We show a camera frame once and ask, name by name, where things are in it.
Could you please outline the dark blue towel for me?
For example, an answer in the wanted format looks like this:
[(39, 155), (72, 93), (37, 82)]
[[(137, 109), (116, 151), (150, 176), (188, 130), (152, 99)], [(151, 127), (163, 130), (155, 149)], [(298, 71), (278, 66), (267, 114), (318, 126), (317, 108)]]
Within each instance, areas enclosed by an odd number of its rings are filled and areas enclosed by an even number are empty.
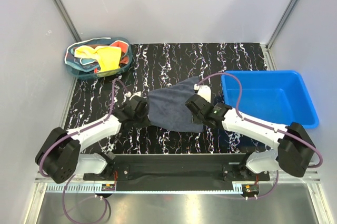
[(185, 102), (195, 94), (197, 76), (175, 85), (152, 90), (148, 93), (148, 119), (151, 125), (180, 133), (201, 133), (203, 125), (195, 124)]

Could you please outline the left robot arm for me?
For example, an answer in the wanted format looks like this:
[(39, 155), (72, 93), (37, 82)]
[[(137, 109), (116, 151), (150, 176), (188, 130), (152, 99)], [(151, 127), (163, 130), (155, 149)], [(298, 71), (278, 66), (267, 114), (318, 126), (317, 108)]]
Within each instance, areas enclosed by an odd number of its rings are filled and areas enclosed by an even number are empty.
[(149, 125), (147, 115), (148, 101), (136, 93), (110, 114), (92, 123), (71, 130), (54, 128), (35, 157), (40, 174), (57, 184), (77, 174), (113, 179), (117, 171), (112, 155), (83, 154), (83, 150), (125, 130)]

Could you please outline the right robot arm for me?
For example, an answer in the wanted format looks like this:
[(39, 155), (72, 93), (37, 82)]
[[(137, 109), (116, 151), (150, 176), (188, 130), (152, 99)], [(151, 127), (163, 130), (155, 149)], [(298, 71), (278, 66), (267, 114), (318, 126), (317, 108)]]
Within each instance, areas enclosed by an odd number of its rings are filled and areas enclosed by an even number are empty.
[(237, 110), (224, 103), (212, 105), (204, 97), (195, 94), (185, 106), (193, 118), (210, 128), (239, 133), (270, 147), (269, 151), (250, 153), (239, 166), (239, 174), (251, 180), (258, 173), (283, 170), (301, 178), (309, 168), (315, 145), (305, 128), (296, 122), (290, 125), (273, 124)]

